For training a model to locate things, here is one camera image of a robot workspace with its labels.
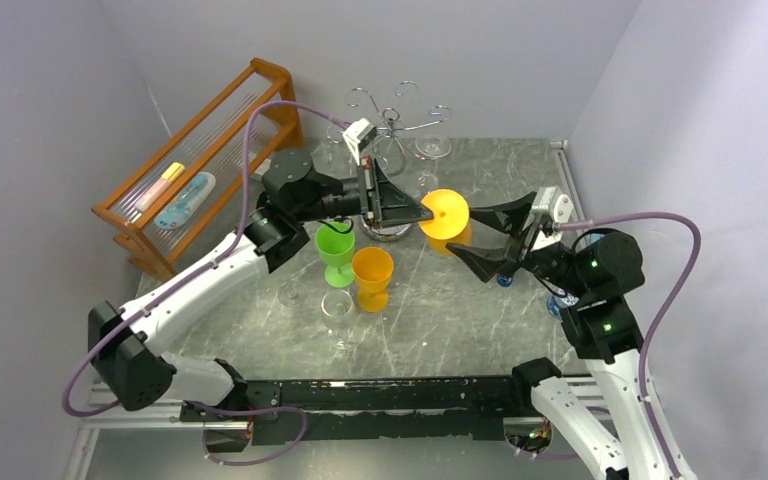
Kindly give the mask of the orange goblet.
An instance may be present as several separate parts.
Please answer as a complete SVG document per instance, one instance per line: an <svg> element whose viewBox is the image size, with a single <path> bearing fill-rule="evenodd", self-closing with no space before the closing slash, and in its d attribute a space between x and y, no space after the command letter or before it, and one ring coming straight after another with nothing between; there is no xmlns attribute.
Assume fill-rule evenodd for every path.
<svg viewBox="0 0 768 480"><path fill-rule="evenodd" d="M370 313L383 310L389 301L387 288L394 271L392 257L382 248L365 247L355 253L351 266L359 307Z"/></svg>
<svg viewBox="0 0 768 480"><path fill-rule="evenodd" d="M449 244L469 245L472 240L472 226L469 205L465 198L451 189L437 189L427 193L421 200L433 214L431 220L419 222L428 245L437 253L454 257Z"/></svg>

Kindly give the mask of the clear wine glass handled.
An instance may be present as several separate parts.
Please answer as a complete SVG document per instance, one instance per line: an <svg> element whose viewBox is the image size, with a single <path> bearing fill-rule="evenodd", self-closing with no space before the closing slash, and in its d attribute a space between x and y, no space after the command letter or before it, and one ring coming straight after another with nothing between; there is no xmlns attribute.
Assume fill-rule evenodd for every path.
<svg viewBox="0 0 768 480"><path fill-rule="evenodd" d="M449 155L452 144L446 137L425 134L415 139L415 148L421 158L423 169L416 177L413 196L416 199L422 199L439 187L439 180L435 174L436 161Z"/></svg>

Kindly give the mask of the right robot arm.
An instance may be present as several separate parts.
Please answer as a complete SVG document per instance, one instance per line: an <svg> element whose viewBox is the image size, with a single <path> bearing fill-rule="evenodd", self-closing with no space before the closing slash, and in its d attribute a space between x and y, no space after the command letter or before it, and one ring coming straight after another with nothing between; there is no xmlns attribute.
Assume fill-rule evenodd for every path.
<svg viewBox="0 0 768 480"><path fill-rule="evenodd" d="M514 368L513 408L536 412L560 434L596 479L691 479L694 471L668 425L648 354L654 333L642 330L626 295L644 284L643 255L621 230L623 216L570 220L571 200L554 188L461 215L503 233L486 249L448 243L480 280L519 270L574 298L561 325L607 405L601 421L573 393L556 365L540 358Z"/></svg>

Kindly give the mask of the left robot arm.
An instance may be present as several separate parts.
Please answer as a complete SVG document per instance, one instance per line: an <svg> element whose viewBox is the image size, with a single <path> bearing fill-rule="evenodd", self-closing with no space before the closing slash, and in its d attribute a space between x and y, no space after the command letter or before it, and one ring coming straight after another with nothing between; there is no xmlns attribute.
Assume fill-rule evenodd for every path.
<svg viewBox="0 0 768 480"><path fill-rule="evenodd" d="M103 302L88 315L91 364L127 411L177 394L206 404L222 420L246 405L242 377L219 361L176 356L174 340L238 287L275 272L305 245L307 222L363 218L394 227L433 218L432 211L396 185L378 161L362 157L351 178L316 170L310 153L273 154L254 209L202 259L154 291L121 307Z"/></svg>

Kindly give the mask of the clear wine glass front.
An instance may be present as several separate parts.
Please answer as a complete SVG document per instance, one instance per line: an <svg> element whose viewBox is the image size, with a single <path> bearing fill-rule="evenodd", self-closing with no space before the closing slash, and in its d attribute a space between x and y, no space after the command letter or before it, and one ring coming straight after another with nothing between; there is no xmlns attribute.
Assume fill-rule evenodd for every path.
<svg viewBox="0 0 768 480"><path fill-rule="evenodd" d="M338 350L351 349L351 333L356 320L356 308L351 294L345 290L329 291L322 297L320 307L332 346Z"/></svg>

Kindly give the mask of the clear wine glass left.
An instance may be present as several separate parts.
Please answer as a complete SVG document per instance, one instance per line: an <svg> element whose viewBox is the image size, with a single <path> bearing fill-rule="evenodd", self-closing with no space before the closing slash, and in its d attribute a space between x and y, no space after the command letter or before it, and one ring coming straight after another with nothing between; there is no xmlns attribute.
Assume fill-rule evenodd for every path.
<svg viewBox="0 0 768 480"><path fill-rule="evenodd" d="M285 282L277 293L279 303L285 307L298 306L304 302L307 297L306 285L297 279Z"/></svg>

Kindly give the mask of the orange wooden shelf rack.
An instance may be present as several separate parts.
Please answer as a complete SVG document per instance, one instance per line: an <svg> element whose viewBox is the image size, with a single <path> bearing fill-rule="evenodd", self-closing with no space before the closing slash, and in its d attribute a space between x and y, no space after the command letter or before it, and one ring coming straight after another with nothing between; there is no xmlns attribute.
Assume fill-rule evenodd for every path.
<svg viewBox="0 0 768 480"><path fill-rule="evenodd" d="M294 107L253 111L293 100L290 72L260 58L232 80L93 213L117 229L114 241L132 265L158 280L274 152L304 144Z"/></svg>

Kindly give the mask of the green plastic goblet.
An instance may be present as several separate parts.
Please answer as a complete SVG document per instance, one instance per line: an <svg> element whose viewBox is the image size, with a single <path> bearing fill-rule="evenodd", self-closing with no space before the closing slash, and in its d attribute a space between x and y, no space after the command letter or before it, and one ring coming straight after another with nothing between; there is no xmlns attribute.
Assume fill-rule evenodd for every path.
<svg viewBox="0 0 768 480"><path fill-rule="evenodd" d="M346 288L354 282L351 261L355 252L355 233L342 222L327 222L316 232L315 246L325 263L325 281L334 288Z"/></svg>

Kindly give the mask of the blue white bottle cap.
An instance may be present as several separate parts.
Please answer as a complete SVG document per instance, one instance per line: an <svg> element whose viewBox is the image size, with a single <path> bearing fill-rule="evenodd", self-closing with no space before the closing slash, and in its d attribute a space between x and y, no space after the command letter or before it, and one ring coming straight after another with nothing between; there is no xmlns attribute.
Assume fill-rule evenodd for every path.
<svg viewBox="0 0 768 480"><path fill-rule="evenodd" d="M555 295L550 295L547 299L546 306L547 310L550 313L552 317L554 317L557 320L561 320L561 311L563 309L569 308L571 306L574 306L578 301L578 298L575 296L564 296L559 297Z"/></svg>

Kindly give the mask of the yellow pink highlighter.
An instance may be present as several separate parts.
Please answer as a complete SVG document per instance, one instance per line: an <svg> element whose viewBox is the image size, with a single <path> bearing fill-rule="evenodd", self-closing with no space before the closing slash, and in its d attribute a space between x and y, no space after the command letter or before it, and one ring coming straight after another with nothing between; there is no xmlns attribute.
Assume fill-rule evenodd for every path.
<svg viewBox="0 0 768 480"><path fill-rule="evenodd" d="M135 203L135 209L140 212L146 212L151 205L162 195L171 184L180 177L186 167L178 162L170 164L160 177L138 198Z"/></svg>

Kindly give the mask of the black base frame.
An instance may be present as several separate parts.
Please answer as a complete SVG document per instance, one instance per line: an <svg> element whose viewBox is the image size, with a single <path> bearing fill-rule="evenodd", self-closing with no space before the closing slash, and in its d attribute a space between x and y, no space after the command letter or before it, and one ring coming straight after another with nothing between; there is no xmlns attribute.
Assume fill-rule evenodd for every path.
<svg viewBox="0 0 768 480"><path fill-rule="evenodd" d="M249 380L212 410L178 418L213 435L248 431L254 446L303 441L465 437L504 440L542 422L509 375L367 380Z"/></svg>

